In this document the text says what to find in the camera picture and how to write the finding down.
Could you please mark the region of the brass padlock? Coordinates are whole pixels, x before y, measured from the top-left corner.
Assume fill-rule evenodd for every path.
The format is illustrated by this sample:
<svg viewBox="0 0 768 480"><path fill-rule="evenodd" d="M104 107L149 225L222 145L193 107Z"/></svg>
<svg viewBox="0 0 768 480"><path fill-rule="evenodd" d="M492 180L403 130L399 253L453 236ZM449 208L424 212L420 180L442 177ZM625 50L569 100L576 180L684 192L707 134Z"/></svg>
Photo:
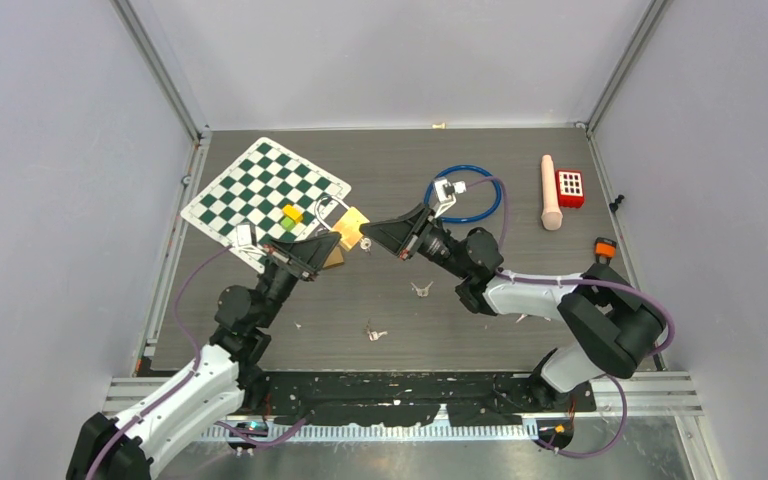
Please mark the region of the brass padlock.
<svg viewBox="0 0 768 480"><path fill-rule="evenodd" d="M320 212L321 207L334 204L344 208L345 212L337 220L334 226L326 221L326 216ZM339 233L341 238L339 245L345 251L351 251L362 243L363 234L360 227L369 222L369 219L356 207L349 206L339 197L324 194L313 204L313 212L316 220L329 232Z"/></svg>
<svg viewBox="0 0 768 480"><path fill-rule="evenodd" d="M335 247L327 256L323 263L323 270L329 270L343 266L345 264L345 258L341 247Z"/></svg>

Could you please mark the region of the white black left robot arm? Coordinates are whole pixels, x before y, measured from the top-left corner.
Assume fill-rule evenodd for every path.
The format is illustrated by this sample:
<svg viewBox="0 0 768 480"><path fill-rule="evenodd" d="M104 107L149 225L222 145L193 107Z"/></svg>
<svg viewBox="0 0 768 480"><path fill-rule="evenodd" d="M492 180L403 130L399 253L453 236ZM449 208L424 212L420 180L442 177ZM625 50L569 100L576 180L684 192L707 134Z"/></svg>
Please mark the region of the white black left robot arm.
<svg viewBox="0 0 768 480"><path fill-rule="evenodd" d="M68 479L156 479L208 428L239 410L258 412L267 398L258 362L271 338L265 333L301 281L324 268L341 236L324 233L295 242L268 240L264 270L254 287L232 285L217 300L218 326L195 356L153 393L81 427Z"/></svg>

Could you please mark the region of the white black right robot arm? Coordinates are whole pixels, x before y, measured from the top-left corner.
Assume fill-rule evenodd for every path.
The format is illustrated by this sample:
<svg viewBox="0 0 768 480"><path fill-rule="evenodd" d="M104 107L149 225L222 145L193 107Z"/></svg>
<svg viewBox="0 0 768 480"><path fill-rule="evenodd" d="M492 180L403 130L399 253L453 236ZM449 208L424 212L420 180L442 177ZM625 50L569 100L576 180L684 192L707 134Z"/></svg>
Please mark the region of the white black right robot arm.
<svg viewBox="0 0 768 480"><path fill-rule="evenodd" d="M550 351L525 383L528 398L544 410L558 409L572 390L602 375L631 378L673 337L664 307L607 264L562 276L516 273L504 268L492 233L476 227L456 239L424 204L359 231L402 260L421 255L459 278L455 292L472 313L564 322L574 343Z"/></svg>

